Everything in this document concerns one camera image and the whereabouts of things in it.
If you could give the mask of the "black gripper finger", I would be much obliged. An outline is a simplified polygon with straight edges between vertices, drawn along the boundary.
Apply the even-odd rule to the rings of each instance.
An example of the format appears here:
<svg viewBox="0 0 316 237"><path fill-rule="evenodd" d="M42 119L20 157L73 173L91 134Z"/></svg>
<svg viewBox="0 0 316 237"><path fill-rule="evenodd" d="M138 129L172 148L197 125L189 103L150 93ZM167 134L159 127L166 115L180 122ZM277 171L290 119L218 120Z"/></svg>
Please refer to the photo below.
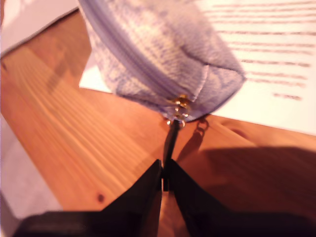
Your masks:
<svg viewBox="0 0 316 237"><path fill-rule="evenodd" d="M170 161L170 185L185 216L212 219L234 219L237 216L201 188L174 160Z"/></svg>
<svg viewBox="0 0 316 237"><path fill-rule="evenodd" d="M161 161L157 159L141 177L121 196L102 210L107 214L139 213L147 211L161 191Z"/></svg>

